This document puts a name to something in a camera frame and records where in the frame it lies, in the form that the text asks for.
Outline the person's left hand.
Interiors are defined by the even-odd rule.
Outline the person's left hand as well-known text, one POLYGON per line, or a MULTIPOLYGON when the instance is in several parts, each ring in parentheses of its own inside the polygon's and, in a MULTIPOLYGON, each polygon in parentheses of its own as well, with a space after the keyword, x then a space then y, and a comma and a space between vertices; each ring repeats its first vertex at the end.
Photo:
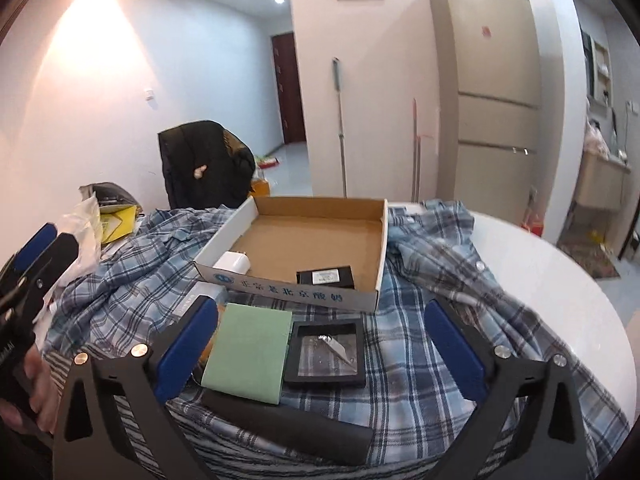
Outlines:
MULTIPOLYGON (((37 415, 36 424, 46 434, 54 434, 58 423, 60 397, 51 376, 50 366, 42 358, 35 344, 26 352, 23 363, 24 373, 32 383, 29 405, 37 415)), ((6 400, 1 400, 1 419, 10 429, 21 434, 26 432, 22 415, 16 406, 6 400)))

